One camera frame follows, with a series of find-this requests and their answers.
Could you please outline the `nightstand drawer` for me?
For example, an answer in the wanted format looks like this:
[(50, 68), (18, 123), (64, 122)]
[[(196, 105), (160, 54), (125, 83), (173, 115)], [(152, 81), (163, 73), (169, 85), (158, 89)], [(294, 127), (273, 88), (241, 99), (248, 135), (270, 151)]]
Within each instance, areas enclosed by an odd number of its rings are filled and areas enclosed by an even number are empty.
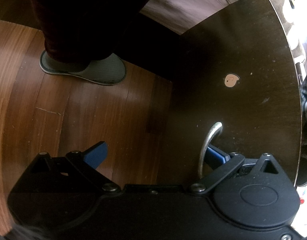
[[(247, 158), (272, 154), (290, 180), (298, 172), (301, 106), (298, 78), (284, 32), (273, 14), (250, 0), (228, 5), (175, 39), (158, 54), (153, 71), (172, 83), (157, 183), (197, 178), (203, 141)], [(240, 77), (228, 88), (227, 74)]]

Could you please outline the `round tan sticker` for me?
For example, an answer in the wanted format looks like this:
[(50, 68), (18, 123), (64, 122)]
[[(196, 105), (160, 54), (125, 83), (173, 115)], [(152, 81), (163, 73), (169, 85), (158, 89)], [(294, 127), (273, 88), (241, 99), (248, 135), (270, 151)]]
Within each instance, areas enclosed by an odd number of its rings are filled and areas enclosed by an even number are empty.
[(227, 74), (224, 78), (224, 84), (228, 88), (234, 87), (237, 82), (240, 80), (240, 77), (236, 74)]

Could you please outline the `grey slipper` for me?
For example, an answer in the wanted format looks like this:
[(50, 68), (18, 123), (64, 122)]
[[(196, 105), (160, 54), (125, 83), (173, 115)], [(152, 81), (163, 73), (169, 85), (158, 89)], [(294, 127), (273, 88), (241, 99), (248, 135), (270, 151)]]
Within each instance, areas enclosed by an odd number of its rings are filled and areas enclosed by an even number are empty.
[(47, 74), (78, 77), (103, 86), (119, 84), (126, 76), (125, 64), (115, 54), (111, 54), (106, 59), (91, 62), (81, 71), (71, 71), (67, 64), (52, 59), (46, 51), (43, 51), (40, 67)]

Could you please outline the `person's dark trouser leg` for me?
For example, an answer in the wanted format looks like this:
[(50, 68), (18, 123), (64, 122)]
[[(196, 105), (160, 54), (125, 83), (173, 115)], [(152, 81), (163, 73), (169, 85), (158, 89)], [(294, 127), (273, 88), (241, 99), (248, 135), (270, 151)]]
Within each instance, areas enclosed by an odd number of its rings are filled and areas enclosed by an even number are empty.
[(165, 30), (141, 13), (149, 0), (30, 0), (43, 31), (47, 67), (80, 72), (112, 53), (155, 51)]

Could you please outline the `brown bed sheet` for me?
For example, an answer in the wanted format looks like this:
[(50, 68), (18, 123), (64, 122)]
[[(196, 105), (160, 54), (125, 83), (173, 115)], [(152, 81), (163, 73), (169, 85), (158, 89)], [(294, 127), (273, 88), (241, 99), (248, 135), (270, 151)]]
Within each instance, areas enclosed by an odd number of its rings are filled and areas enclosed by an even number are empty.
[(226, 0), (149, 0), (140, 12), (183, 34), (227, 5)]

